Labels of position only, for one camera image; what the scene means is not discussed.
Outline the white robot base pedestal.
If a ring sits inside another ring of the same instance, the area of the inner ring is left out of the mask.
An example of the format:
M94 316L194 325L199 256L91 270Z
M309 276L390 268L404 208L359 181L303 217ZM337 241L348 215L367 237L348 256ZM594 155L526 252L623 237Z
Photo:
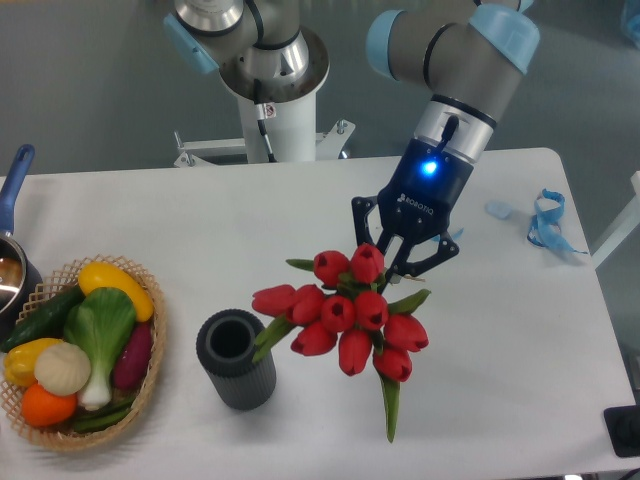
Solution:
M249 163L315 160L316 94L330 62L298 2L177 1L163 27L188 65L219 73L235 96Z

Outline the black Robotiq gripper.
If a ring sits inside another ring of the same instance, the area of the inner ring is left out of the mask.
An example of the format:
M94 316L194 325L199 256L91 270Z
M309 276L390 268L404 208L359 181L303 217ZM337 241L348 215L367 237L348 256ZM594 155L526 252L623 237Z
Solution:
M418 244L440 234L436 250L420 260L410 259L415 244L403 240L385 274L387 283L398 283L405 276L419 277L459 254L458 244L445 231L472 172L470 163L413 139L377 196L351 200L357 246L375 245L385 255L394 236L412 238ZM377 241L369 226L375 208L382 226Z

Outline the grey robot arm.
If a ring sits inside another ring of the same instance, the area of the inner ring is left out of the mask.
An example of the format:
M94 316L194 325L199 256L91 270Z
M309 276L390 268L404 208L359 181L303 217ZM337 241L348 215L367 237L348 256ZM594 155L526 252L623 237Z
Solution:
M351 201L357 244L402 243L387 283L417 277L459 252L451 212L540 41L529 1L431 1L389 10L366 38L371 67L432 93L389 183Z

